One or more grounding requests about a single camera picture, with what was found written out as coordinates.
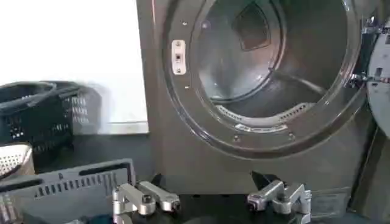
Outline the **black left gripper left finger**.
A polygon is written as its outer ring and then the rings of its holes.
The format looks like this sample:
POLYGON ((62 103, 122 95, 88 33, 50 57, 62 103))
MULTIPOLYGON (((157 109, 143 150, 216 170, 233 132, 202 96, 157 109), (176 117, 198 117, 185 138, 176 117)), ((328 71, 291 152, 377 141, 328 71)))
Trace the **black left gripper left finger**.
POLYGON ((179 212, 180 197, 162 186, 163 178, 164 176, 158 173, 151 181, 116 186, 112 191, 113 223, 134 223, 135 215, 149 218, 158 212, 179 212))

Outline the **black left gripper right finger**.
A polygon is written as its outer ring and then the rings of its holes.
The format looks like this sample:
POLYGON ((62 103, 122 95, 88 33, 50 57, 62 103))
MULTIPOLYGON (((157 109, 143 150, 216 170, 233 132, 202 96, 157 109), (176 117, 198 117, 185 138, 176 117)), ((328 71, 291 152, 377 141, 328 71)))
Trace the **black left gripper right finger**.
POLYGON ((247 195, 247 205, 252 212, 265 211, 269 206, 278 215, 295 213, 297 223, 312 221, 312 191, 302 183, 286 183, 278 176, 256 171, 250 172, 257 191, 247 195))

